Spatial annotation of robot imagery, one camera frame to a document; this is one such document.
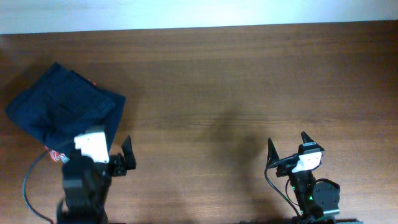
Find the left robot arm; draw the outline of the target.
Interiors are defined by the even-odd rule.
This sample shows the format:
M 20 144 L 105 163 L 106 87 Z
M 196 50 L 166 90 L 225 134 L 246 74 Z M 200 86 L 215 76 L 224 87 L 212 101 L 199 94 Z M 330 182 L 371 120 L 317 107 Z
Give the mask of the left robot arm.
M 75 150 L 62 167 L 65 197 L 57 207 L 57 223 L 108 224 L 104 208 L 111 179 L 136 168 L 131 137 L 122 153 L 109 155 L 104 126 L 94 126 L 73 139 Z

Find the dark navy blue shorts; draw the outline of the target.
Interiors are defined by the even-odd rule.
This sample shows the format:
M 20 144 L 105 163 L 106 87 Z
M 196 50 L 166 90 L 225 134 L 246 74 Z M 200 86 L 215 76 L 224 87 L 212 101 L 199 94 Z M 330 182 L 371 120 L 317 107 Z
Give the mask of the dark navy blue shorts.
M 30 88 L 6 107 L 8 118 L 44 146 L 66 156 L 73 139 L 104 126 L 111 145 L 126 98 L 97 87 L 73 70 L 54 63 Z

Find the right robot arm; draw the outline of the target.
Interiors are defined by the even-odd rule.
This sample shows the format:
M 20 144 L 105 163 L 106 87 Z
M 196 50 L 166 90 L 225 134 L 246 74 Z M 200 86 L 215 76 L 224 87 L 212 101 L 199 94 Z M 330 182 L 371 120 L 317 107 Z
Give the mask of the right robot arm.
M 340 213 L 340 185 L 329 179 L 316 179 L 312 171 L 322 164 L 324 148 L 306 132 L 301 132 L 303 143 L 298 152 L 280 158 L 272 139 L 267 140 L 268 154 L 264 176 L 268 184 L 293 208 L 292 223 L 336 223 Z M 287 184 L 294 191 L 296 203 L 283 194 L 268 178 L 267 172 L 276 170 L 277 177 L 288 177 Z

